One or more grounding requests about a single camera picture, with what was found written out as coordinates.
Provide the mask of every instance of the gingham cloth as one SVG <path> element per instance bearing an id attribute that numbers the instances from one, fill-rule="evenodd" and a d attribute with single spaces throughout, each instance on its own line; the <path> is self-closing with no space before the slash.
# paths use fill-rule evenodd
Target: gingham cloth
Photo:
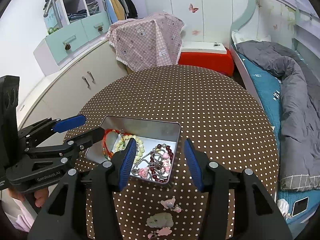
<path id="1" fill-rule="evenodd" d="M 116 58 L 133 71 L 175 65 L 179 60 L 184 23 L 173 15 L 155 13 L 146 18 L 112 24 L 107 33 Z"/>

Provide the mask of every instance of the brown polka dot tablecloth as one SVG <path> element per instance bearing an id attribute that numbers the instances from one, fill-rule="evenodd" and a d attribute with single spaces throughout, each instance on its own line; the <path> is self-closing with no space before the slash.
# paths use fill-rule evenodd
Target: brown polka dot tablecloth
<path id="1" fill-rule="evenodd" d="M 215 71 L 184 65 L 155 67 L 125 76 L 97 93 L 80 111 L 84 126 L 69 131 L 66 138 L 99 126 L 106 115 L 179 122 L 181 125 L 170 188 L 129 178 L 114 203 L 124 240 L 148 239 L 157 228 L 147 218 L 161 212 L 172 214 L 172 233 L 161 240 L 195 240 L 201 228 L 207 194 L 193 185 L 183 154 L 190 138 L 195 148 L 232 171 L 251 168 L 274 197 L 278 154 L 273 130 L 261 106 L 240 85 Z M 94 168 L 81 152 L 79 171 Z M 161 200 L 176 199 L 183 211 L 164 210 Z M 233 234 L 234 195 L 229 193 L 228 229 Z M 90 190 L 87 194 L 88 236 L 94 239 Z"/>

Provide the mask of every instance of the finger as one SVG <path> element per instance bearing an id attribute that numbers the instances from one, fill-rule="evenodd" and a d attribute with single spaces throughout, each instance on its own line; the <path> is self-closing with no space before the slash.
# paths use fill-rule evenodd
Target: finger
<path id="1" fill-rule="evenodd" d="M 44 197 L 45 199 L 47 199 L 49 196 L 49 189 L 48 188 L 43 188 L 43 189 L 39 189 L 35 192 L 35 198 L 36 199 L 40 199 L 42 197 Z"/>
<path id="2" fill-rule="evenodd" d="M 20 201 L 24 201 L 25 198 L 22 193 L 18 192 L 17 190 L 13 188 L 8 188 L 9 196 L 15 199 L 18 199 Z"/>
<path id="3" fill-rule="evenodd" d="M 38 198 L 38 199 L 36 199 L 35 204 L 37 207 L 42 207 L 46 200 L 47 200 L 46 197 Z"/>

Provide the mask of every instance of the red stool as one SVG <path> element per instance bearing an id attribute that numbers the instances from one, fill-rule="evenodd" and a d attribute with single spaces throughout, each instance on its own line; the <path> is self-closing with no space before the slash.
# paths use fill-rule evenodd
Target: red stool
<path id="1" fill-rule="evenodd" d="M 235 68 L 230 50 L 227 54 L 207 52 L 182 52 L 179 64 L 205 67 L 231 77 Z"/>

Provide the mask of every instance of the gray blanket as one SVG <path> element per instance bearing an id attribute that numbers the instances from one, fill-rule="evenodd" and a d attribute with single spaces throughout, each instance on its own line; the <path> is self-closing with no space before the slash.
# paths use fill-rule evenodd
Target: gray blanket
<path id="1" fill-rule="evenodd" d="M 246 41 L 238 51 L 282 78 L 280 186 L 282 190 L 320 188 L 320 83 L 298 55 L 275 42 Z"/>

